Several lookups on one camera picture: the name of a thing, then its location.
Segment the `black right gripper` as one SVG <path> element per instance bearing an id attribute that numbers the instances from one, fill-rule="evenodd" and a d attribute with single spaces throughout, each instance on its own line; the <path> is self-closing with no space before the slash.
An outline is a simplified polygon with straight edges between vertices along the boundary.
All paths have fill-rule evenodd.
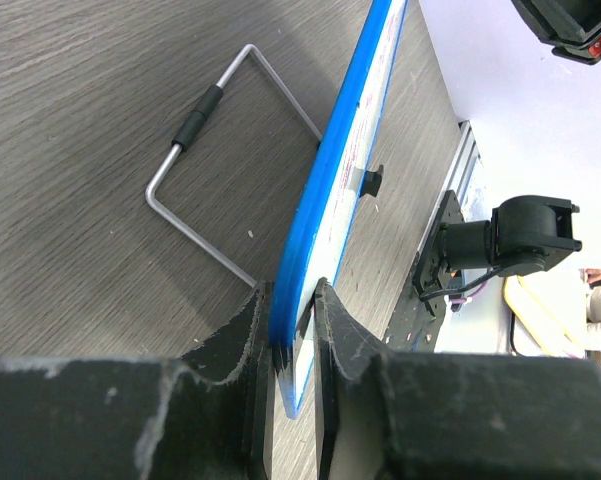
<path id="1" fill-rule="evenodd" d="M 601 0 L 512 0 L 538 40 L 557 57 L 601 61 Z"/>

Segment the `blue framed whiteboard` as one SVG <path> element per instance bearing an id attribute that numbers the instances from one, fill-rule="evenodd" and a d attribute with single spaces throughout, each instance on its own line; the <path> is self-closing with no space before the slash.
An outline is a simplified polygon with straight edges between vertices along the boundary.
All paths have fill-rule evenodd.
<path id="1" fill-rule="evenodd" d="M 336 281 L 358 201 L 382 183 L 368 165 L 406 13 L 404 1 L 372 3 L 283 249 L 269 343 L 290 419 L 301 411 L 314 361 L 314 291 L 322 279 Z"/>

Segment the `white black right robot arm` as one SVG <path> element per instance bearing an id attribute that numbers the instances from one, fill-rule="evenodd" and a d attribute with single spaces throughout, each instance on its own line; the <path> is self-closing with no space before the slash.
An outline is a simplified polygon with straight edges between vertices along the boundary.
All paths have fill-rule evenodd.
<path id="1" fill-rule="evenodd" d="M 500 259 L 601 268 L 601 68 L 551 56 L 508 1 L 422 9 L 489 174 Z"/>

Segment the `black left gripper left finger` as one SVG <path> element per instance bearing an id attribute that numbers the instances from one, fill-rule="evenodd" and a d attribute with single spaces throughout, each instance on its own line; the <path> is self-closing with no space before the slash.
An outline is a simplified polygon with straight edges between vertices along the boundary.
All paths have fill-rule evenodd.
<path id="1" fill-rule="evenodd" d="M 179 357 L 0 357 L 0 479 L 267 479 L 272 286 Z"/>

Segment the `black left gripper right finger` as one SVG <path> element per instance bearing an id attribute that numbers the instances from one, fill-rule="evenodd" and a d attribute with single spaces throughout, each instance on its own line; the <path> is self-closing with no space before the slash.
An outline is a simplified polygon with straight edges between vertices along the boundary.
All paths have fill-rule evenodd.
<path id="1" fill-rule="evenodd" d="M 394 350 L 321 280 L 321 479 L 601 479 L 601 367 Z"/>

